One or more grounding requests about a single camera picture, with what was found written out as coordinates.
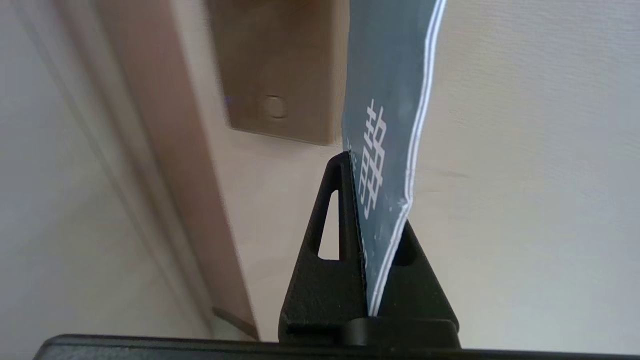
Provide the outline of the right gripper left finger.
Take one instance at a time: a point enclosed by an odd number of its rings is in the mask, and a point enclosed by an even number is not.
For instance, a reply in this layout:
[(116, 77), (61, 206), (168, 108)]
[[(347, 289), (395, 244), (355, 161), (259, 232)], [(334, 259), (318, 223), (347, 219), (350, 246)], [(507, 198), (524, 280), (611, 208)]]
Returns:
[[(338, 204), (338, 260), (319, 255), (332, 194)], [(326, 164), (279, 312), (281, 343), (332, 345), (367, 314), (361, 234), (348, 152)]]

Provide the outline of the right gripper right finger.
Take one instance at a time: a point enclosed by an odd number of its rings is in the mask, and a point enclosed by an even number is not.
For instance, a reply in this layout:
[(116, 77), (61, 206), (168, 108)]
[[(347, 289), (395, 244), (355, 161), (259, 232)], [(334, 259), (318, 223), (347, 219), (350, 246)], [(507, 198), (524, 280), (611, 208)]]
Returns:
[(345, 324), (347, 346), (460, 349), (459, 321), (407, 222), (375, 316)]

